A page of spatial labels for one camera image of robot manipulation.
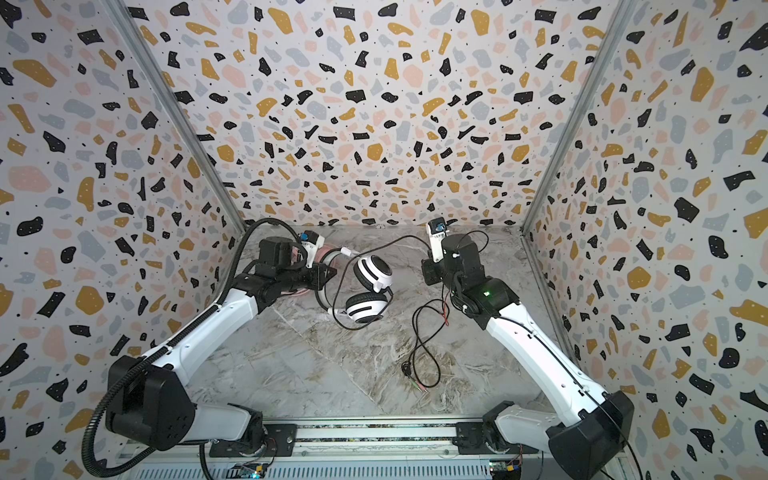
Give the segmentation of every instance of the patterned wallpaper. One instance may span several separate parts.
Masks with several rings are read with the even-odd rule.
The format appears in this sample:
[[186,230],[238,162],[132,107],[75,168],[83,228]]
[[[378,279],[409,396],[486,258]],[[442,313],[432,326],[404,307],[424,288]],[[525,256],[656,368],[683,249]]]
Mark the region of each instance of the patterned wallpaper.
[[100,3],[0,15],[0,478],[87,478],[109,365],[208,302],[235,232]]
[[320,224],[521,221],[615,6],[127,3],[245,218]]
[[764,2],[638,2],[531,240],[644,478],[768,478]]

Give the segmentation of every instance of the metal corner post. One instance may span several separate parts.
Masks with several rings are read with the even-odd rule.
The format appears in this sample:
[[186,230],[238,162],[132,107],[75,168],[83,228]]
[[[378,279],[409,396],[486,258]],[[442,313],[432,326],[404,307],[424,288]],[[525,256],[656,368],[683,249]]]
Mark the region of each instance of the metal corner post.
[[624,30],[626,30],[632,12],[634,12],[635,5],[638,2],[639,0],[618,0],[614,15],[608,23],[608,29],[605,33],[603,43],[600,45],[598,54],[595,55],[594,65],[587,75],[584,87],[576,98],[576,103],[571,110],[571,115],[568,117],[568,121],[565,124],[563,135],[560,137],[558,146],[554,149],[552,160],[549,162],[541,182],[536,189],[536,195],[534,195],[531,206],[525,214],[525,219],[522,224],[523,233],[531,231],[531,227],[536,219],[536,213],[544,203],[544,199],[547,197],[546,191],[554,181],[555,175],[560,170],[560,167],[562,167],[565,162],[565,154],[571,148],[571,143],[573,142],[574,137],[576,137],[579,125],[581,125],[581,121],[587,114],[592,98],[600,86],[600,80],[603,78],[603,74],[611,63],[611,59],[614,57],[618,42],[621,40]]
[[144,43],[144,39],[141,37],[136,24],[128,14],[125,3],[123,0],[101,0],[101,4],[123,36],[139,67],[147,75],[147,81],[150,83],[154,93],[157,94],[157,98],[174,126],[178,129],[182,140],[192,150],[192,155],[197,159],[197,164],[205,174],[211,190],[219,198],[224,212],[229,216],[238,234],[242,234],[245,232],[245,222],[240,217],[240,212],[221,183],[219,175],[214,170],[214,166],[208,161],[208,153],[203,148],[200,140],[197,139],[197,135],[194,133],[186,115],[181,110],[181,107],[179,107],[178,102],[176,102],[174,93],[163,79],[162,71],[154,60],[149,47]]

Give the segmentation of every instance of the floor seam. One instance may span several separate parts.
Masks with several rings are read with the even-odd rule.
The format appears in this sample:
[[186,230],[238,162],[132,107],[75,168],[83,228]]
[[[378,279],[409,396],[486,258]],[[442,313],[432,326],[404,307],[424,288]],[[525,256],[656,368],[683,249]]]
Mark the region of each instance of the floor seam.
[[301,332],[300,332],[298,329],[296,329],[296,327],[295,327],[295,326],[291,325],[291,324],[290,324],[290,322],[288,322],[288,319],[286,319],[286,317],[285,317],[285,316],[283,316],[283,314],[282,314],[282,313],[280,313],[280,311],[279,311],[278,309],[276,309],[276,308],[274,308],[274,307],[273,307],[273,310],[274,310],[274,312],[277,314],[277,316],[278,316],[278,317],[280,317],[280,319],[281,319],[281,320],[282,320],[282,321],[283,321],[283,322],[284,322],[286,325],[288,325],[288,327],[290,327],[290,328],[291,328],[291,329],[292,329],[294,332],[296,332],[296,334],[299,336],[299,338],[301,338],[301,340],[303,340],[303,341],[304,341],[304,343],[306,343],[306,344],[307,344],[307,345],[308,345],[308,346],[309,346],[309,347],[310,347],[312,350],[314,350],[315,352],[317,352],[317,354],[318,354],[318,355],[322,356],[324,359],[328,360],[328,361],[329,361],[329,362],[331,362],[333,365],[336,365],[336,366],[338,366],[338,367],[339,367],[339,368],[340,368],[340,369],[341,369],[341,370],[342,370],[342,371],[343,371],[343,372],[346,374],[347,378],[349,378],[349,381],[350,381],[350,382],[351,382],[351,383],[352,383],[352,384],[353,384],[353,385],[354,385],[354,386],[355,386],[355,387],[356,387],[356,388],[357,388],[357,389],[358,389],[358,390],[359,390],[359,391],[360,391],[360,392],[361,392],[361,393],[362,393],[364,396],[366,396],[366,398],[367,398],[368,400],[370,400],[370,401],[371,401],[371,403],[372,403],[372,404],[373,404],[373,405],[374,405],[374,406],[375,406],[375,407],[376,407],[376,408],[377,408],[379,411],[381,411],[381,413],[386,413],[386,412],[385,412],[385,410],[384,410],[384,409],[381,407],[381,405],[379,405],[379,404],[376,402],[376,400],[374,400],[374,399],[373,399],[373,397],[372,397],[371,395],[369,395],[369,393],[368,393],[368,392],[366,392],[364,389],[362,389],[362,387],[361,387],[360,385],[358,385],[358,384],[357,384],[357,382],[355,382],[355,379],[353,379],[353,378],[352,378],[352,376],[349,374],[349,372],[347,372],[347,371],[346,371],[346,370],[345,370],[345,369],[344,369],[344,368],[343,368],[341,365],[339,365],[338,363],[336,363],[336,362],[334,362],[333,360],[331,360],[330,358],[328,358],[328,356],[326,356],[326,354],[325,354],[325,353],[321,352],[320,350],[318,350],[317,348],[315,348],[315,346],[313,346],[311,343],[309,343],[309,342],[306,340],[306,338],[304,337],[304,335],[302,335],[302,333],[301,333]]

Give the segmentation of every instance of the headset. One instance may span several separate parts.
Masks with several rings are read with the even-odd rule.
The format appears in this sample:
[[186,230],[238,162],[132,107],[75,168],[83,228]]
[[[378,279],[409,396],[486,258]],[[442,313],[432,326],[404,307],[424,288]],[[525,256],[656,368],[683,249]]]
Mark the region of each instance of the headset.
[[[339,255],[346,257],[354,257],[358,253],[349,248],[335,248],[330,250],[320,263],[324,263],[330,266],[333,259]],[[353,272],[357,280],[368,291],[365,293],[357,293],[347,299],[344,310],[336,310],[336,313],[346,313],[355,323],[371,323],[381,318],[381,314],[392,302],[394,295],[392,294],[392,269],[389,265],[377,255],[368,255],[360,257],[353,266]],[[389,293],[389,300],[387,300],[384,292]],[[333,314],[333,306],[328,301],[326,296],[326,289],[323,287],[321,290],[315,292],[315,298],[317,303],[320,304],[324,310]]]

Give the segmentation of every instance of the gray marble surface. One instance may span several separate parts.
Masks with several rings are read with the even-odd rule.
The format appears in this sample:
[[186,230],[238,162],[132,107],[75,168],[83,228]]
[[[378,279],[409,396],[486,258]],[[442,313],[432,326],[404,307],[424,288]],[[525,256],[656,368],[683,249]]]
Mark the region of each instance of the gray marble surface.
[[[307,227],[326,237],[326,244],[358,251],[377,247],[397,237],[425,238],[422,227]],[[453,233],[470,231],[455,228]],[[555,342],[552,324],[533,280],[533,272],[514,227],[484,228],[490,244],[482,252],[485,272],[503,279],[520,296],[531,316]],[[279,229],[258,229],[240,261],[255,258],[259,239],[283,235]],[[481,247],[485,238],[472,237]],[[318,306],[313,293],[284,297],[235,332],[197,370],[187,390],[196,402],[232,402],[259,409],[266,417],[352,415],[482,414],[502,400],[551,411],[529,374],[514,356],[474,320],[452,310],[449,325],[428,347],[442,369],[440,383],[419,391],[401,373],[400,364],[414,345],[413,311],[439,298],[440,285],[426,286],[421,259],[426,248],[417,240],[403,240],[378,252],[392,267],[395,299],[385,318],[358,332],[339,327]],[[333,266],[339,275],[328,285],[335,292],[345,257]],[[349,268],[338,305],[365,290]],[[351,320],[341,316],[348,325]],[[440,326],[442,317],[424,312],[422,337]],[[427,382],[436,376],[434,364],[419,350],[419,375]]]

